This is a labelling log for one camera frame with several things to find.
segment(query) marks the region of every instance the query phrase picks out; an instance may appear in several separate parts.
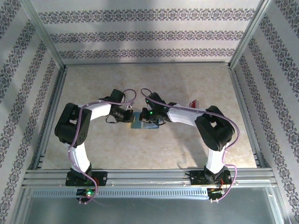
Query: patterned wallpaper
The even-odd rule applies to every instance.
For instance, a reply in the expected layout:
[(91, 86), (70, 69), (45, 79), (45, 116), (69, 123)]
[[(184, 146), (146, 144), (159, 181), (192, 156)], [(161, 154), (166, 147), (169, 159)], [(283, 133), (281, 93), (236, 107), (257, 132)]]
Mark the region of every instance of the patterned wallpaper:
[(40, 140), (58, 67), (18, 0), (0, 0), (0, 224)]
[(299, 223), (299, 6), (273, 1), (235, 73), (266, 162), (290, 219)]
[(229, 61), (259, 0), (32, 1), (64, 63)]

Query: beige floor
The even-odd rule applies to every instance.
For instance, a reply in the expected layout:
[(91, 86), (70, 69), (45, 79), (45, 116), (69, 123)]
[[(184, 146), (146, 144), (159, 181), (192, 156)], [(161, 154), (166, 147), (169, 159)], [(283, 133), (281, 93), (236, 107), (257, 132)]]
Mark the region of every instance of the beige floor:
[[(240, 140), (230, 149), (226, 163), (256, 167), (225, 64), (70, 66), (54, 125), (69, 102), (86, 104), (110, 95), (113, 88), (133, 88), (139, 93), (142, 87), (156, 91), (166, 103), (198, 99), (200, 108), (219, 107), (241, 130)], [(144, 98), (138, 94), (133, 108), (140, 111), (144, 106)], [(85, 146), (93, 168), (202, 168), (207, 154), (195, 127), (167, 123), (159, 129), (130, 129), (129, 124), (107, 124), (105, 118), (92, 121)], [(43, 169), (69, 167), (67, 149), (53, 128)]]

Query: enclosure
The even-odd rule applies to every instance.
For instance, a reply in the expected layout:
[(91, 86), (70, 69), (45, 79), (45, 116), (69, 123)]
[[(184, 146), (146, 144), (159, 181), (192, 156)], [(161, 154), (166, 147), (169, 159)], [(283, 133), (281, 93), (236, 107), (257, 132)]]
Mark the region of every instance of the enclosure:
[[(0, 1), (1, 223), (299, 222), (298, 0)], [(54, 134), (64, 107), (134, 89), (141, 112), (141, 88), (167, 104), (217, 106), (238, 125), (226, 199), (201, 200), (205, 186), (185, 175), (207, 161), (197, 128), (98, 118), (85, 148), (107, 181), (78, 205)]]

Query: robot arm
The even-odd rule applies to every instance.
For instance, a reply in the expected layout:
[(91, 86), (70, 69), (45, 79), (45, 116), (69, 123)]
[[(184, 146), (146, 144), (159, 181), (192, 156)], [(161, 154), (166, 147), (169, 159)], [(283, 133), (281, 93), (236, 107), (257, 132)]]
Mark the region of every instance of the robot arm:
[(99, 99), (98, 103), (88, 105), (82, 110), (81, 122), (78, 137), (73, 147), (72, 144), (76, 130), (79, 111), (82, 105), (68, 103), (55, 127), (55, 135), (70, 150), (71, 172), (78, 178), (89, 181), (80, 170), (87, 175), (92, 175), (92, 166), (87, 158), (84, 141), (87, 138), (90, 121), (103, 116), (113, 116), (116, 123), (133, 122), (133, 110), (124, 110), (117, 103), (121, 103), (125, 98), (125, 94), (119, 90), (113, 90), (109, 97)]
[[(148, 96), (157, 102), (165, 104), (157, 93)], [(223, 173), (224, 163), (222, 162), (225, 147), (228, 146), (235, 130), (232, 125), (221, 118), (210, 116), (205, 113), (196, 113), (193, 111), (183, 110), (181, 105), (169, 103), (180, 109), (171, 108), (146, 100), (149, 109), (143, 108), (139, 120), (146, 123), (154, 123), (161, 125), (168, 122), (180, 122), (187, 125), (197, 127), (204, 143), (208, 146), (208, 159), (205, 165), (205, 178), (209, 183), (217, 181), (218, 177)], [(223, 115), (216, 106), (211, 106), (206, 110), (219, 115)]]

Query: floral striped wallpaper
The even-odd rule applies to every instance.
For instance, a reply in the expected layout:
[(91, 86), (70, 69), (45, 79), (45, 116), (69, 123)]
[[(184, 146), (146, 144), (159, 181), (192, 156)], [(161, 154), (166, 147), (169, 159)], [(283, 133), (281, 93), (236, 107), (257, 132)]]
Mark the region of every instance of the floral striped wallpaper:
[(39, 142), (58, 67), (18, 0), (0, 0), (0, 224)]
[(259, 3), (32, 2), (65, 64), (228, 62)]
[(235, 73), (266, 162), (292, 223), (299, 223), (299, 4), (275, 0)]

